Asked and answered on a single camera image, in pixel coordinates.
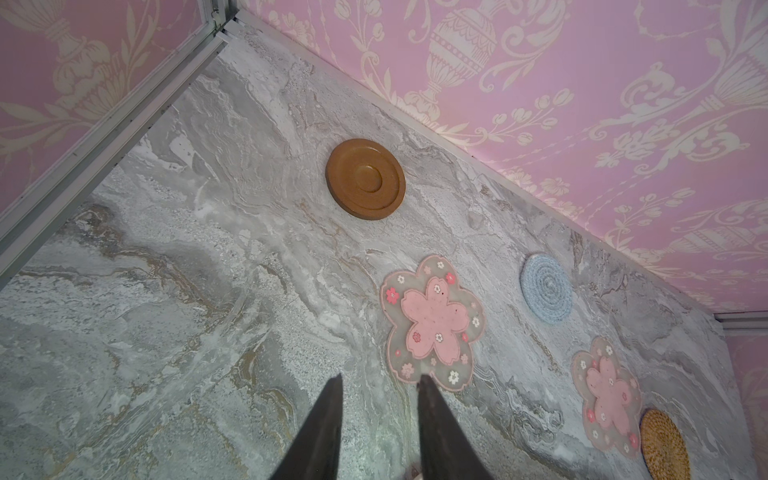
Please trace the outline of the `brown wooden round coaster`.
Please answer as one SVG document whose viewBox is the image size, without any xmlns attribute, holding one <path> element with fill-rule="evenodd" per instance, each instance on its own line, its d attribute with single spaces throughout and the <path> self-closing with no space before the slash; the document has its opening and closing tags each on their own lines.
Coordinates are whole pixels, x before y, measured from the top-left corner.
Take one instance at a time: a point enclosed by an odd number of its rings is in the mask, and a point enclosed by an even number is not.
<svg viewBox="0 0 768 480">
<path fill-rule="evenodd" d="M 402 204 L 406 181 L 394 155 L 367 139 L 337 145 L 325 167 L 328 189 L 347 213 L 363 220 L 381 220 Z"/>
</svg>

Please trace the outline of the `pink flower coaster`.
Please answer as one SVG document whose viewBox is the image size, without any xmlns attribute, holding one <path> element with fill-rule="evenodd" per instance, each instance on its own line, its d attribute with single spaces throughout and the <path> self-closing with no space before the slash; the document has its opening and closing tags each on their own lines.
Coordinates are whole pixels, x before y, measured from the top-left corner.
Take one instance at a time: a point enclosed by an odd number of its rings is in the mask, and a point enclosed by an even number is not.
<svg viewBox="0 0 768 480">
<path fill-rule="evenodd" d="M 641 449 L 642 392 L 637 378 L 622 365 L 619 350 L 605 337 L 594 338 L 589 349 L 574 354 L 571 376 L 592 446 L 635 459 Z"/>
<path fill-rule="evenodd" d="M 449 392 L 473 379 L 473 345 L 487 325 L 480 300 L 463 288 L 448 259 L 430 255 L 416 270 L 389 274 L 380 303 L 391 325 L 386 344 L 389 370 L 406 384 L 422 376 Z"/>
</svg>

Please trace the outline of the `blue woven round coaster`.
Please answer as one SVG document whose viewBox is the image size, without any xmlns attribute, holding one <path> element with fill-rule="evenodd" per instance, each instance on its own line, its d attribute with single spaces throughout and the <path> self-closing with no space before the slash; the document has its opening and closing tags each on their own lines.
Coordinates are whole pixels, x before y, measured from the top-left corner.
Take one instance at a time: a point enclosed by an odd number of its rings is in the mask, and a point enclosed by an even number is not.
<svg viewBox="0 0 768 480">
<path fill-rule="evenodd" d="M 543 253 L 529 255 L 520 273 L 520 286 L 527 306 L 539 320 L 559 324 L 570 316 L 571 282 L 553 257 Z"/>
</svg>

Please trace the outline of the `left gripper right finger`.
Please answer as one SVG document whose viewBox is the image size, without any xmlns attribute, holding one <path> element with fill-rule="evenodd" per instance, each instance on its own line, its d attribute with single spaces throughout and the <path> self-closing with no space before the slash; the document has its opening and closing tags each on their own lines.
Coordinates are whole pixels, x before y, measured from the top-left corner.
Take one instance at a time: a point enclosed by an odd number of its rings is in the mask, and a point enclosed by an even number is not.
<svg viewBox="0 0 768 480">
<path fill-rule="evenodd" d="M 422 375 L 417 390 L 422 477 L 426 480 L 492 479 L 433 378 Z"/>
</svg>

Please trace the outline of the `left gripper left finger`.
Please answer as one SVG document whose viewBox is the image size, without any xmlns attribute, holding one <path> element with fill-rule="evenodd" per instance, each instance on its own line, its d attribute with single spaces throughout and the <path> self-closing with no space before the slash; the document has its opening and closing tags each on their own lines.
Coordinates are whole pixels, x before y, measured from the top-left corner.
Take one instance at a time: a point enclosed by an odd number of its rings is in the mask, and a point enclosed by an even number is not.
<svg viewBox="0 0 768 480">
<path fill-rule="evenodd" d="M 271 479 L 337 478 L 343 422 L 343 378 L 330 378 Z"/>
</svg>

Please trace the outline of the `tan rattan round coaster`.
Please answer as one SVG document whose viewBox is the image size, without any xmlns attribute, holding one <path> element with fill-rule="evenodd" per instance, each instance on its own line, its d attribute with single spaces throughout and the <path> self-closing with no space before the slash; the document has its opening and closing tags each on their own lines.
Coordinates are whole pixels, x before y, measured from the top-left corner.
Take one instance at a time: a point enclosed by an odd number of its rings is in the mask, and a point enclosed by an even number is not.
<svg viewBox="0 0 768 480">
<path fill-rule="evenodd" d="M 646 410 L 640 433 L 643 459 L 652 479 L 692 479 L 685 441 L 669 415 L 658 409 Z"/>
</svg>

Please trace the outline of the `right aluminium corner post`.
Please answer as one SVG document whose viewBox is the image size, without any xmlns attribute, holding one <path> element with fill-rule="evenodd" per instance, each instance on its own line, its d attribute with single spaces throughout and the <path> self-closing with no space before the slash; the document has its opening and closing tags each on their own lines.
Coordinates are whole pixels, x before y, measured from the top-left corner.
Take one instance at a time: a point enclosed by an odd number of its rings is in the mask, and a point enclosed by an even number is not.
<svg viewBox="0 0 768 480">
<path fill-rule="evenodd" d="M 766 311 L 716 313 L 714 318 L 728 336 L 766 335 L 768 315 Z"/>
</svg>

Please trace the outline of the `left aluminium corner post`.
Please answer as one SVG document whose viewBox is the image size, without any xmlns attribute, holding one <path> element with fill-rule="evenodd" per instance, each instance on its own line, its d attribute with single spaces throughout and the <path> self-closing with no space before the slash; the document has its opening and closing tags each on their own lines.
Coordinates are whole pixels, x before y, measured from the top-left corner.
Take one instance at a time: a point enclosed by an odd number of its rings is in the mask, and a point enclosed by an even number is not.
<svg viewBox="0 0 768 480">
<path fill-rule="evenodd" d="M 1 5 L 1 279 L 223 49 L 229 1 Z"/>
</svg>

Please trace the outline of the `aluminium corner post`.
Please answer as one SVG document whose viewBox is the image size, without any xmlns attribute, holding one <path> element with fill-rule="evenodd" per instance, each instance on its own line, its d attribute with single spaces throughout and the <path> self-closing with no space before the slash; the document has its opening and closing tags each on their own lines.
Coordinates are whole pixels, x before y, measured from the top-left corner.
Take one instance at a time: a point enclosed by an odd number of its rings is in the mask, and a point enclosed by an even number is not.
<svg viewBox="0 0 768 480">
<path fill-rule="evenodd" d="M 1 5 L 1 279 L 223 49 L 229 1 Z"/>
<path fill-rule="evenodd" d="M 714 318 L 728 336 L 766 335 L 768 315 L 766 311 L 716 313 Z"/>
</svg>

